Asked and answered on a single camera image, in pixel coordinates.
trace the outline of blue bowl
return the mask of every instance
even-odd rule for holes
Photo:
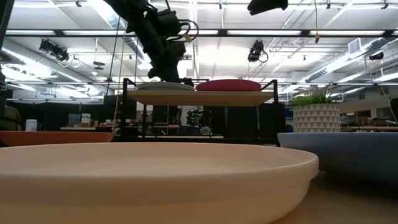
[[[319,157],[327,172],[398,184],[398,133],[279,133],[282,147]]]

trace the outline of white planter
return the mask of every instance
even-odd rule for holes
[[[295,106],[293,117],[295,133],[340,132],[340,111],[337,104]]]

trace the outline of green plant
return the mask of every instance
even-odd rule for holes
[[[310,105],[316,103],[332,103],[333,100],[329,98],[330,94],[328,94],[329,85],[322,89],[318,89],[315,87],[312,90],[312,93],[308,96],[297,96],[293,99],[294,106],[303,106],[303,105]]]

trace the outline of beige bowl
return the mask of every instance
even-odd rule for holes
[[[318,173],[310,152],[196,143],[0,149],[1,224],[264,224]]]

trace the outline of orange bowl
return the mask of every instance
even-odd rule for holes
[[[0,141],[6,146],[34,146],[42,144],[110,142],[113,133],[66,131],[0,131]]]

